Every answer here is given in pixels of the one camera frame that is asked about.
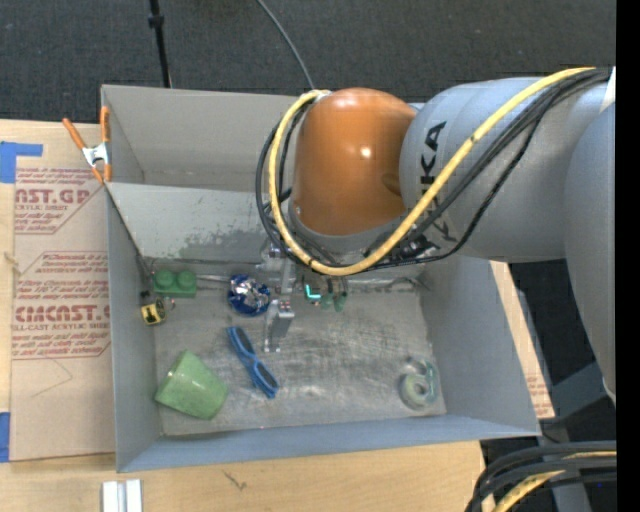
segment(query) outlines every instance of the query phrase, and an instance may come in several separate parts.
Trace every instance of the black floor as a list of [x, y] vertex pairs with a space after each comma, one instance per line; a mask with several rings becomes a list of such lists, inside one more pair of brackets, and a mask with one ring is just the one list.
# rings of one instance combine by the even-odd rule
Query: black floor
[[[267, 0], [314, 85], [426, 101], [461, 82], [616, 64], [614, 0]], [[297, 94], [309, 87], [254, 0], [161, 0], [173, 86]], [[0, 0], [0, 117], [95, 122], [103, 83], [162, 86], [147, 0]], [[564, 261], [513, 265], [554, 383], [593, 360]], [[601, 401], [575, 440], [615, 439]], [[527, 445], [485, 445], [490, 457]], [[594, 512], [615, 489], [591, 491]], [[520, 510], [553, 510], [540, 494]]]

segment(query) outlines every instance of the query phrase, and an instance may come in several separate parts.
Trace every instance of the green lego brick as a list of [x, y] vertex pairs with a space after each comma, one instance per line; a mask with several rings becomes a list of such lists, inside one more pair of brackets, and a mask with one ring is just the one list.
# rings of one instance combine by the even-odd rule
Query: green lego brick
[[196, 275], [189, 270], [182, 272], [159, 270], [153, 275], [153, 291], [167, 297], [195, 297]]

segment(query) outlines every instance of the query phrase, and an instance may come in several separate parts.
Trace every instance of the green cup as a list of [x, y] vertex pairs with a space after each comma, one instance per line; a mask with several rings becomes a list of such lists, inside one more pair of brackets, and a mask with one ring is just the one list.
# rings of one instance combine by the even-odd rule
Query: green cup
[[210, 420], [224, 404], [227, 385], [193, 352], [183, 351], [158, 386], [156, 402]]

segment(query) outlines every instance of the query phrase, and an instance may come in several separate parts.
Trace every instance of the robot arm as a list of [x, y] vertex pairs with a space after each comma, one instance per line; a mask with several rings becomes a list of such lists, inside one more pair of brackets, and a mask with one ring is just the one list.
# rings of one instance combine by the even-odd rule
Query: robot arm
[[[333, 276], [458, 251], [566, 258], [615, 400], [611, 79], [580, 68], [461, 85], [417, 113], [380, 91], [311, 91], [268, 143], [265, 227], [299, 264]], [[303, 115], [285, 193], [279, 150]]]

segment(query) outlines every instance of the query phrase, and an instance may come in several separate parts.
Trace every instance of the black stand pole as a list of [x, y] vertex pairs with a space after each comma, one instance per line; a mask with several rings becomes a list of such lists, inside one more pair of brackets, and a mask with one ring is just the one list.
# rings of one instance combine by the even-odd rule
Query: black stand pole
[[162, 24], [164, 16], [160, 14], [160, 4], [158, 0], [150, 0], [151, 14], [149, 15], [149, 27], [156, 31], [156, 42], [158, 43], [158, 53], [160, 54], [160, 66], [162, 68], [162, 83], [167, 89], [171, 88], [171, 77], [169, 76], [169, 63], [167, 53], [164, 48], [164, 34]]

